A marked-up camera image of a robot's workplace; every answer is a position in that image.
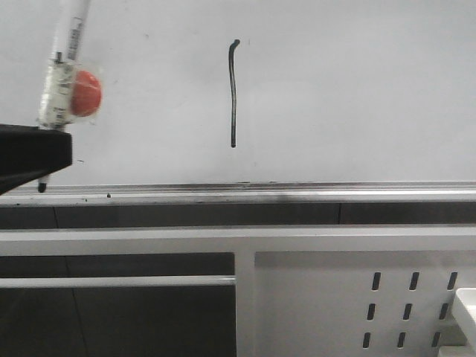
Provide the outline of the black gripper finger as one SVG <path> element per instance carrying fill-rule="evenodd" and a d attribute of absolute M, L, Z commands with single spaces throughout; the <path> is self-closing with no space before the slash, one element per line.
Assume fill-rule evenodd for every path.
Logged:
<path fill-rule="evenodd" d="M 72 136 L 37 126 L 1 125 L 1 193 L 72 164 Z"/>

